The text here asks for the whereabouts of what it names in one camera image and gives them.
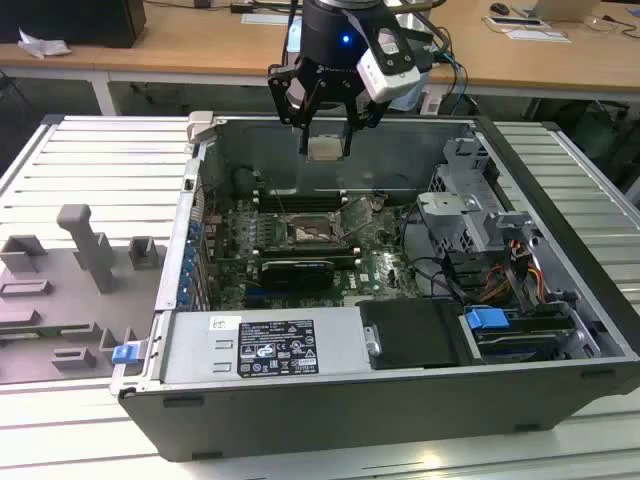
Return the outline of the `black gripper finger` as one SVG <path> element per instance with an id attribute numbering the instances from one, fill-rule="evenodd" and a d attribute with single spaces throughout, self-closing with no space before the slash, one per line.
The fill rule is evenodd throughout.
<path id="1" fill-rule="evenodd" d="M 309 126 L 320 103 L 321 71 L 313 61 L 294 65 L 270 65 L 267 83 L 284 125 L 299 128 L 299 153 L 308 153 Z"/>
<path id="2" fill-rule="evenodd" d="M 375 128 L 386 113 L 386 103 L 376 103 L 370 100 L 365 108 L 360 111 L 356 100 L 345 103 L 346 121 L 342 134 L 342 157 L 346 158 L 351 153 L 353 135 L 364 128 Z"/>

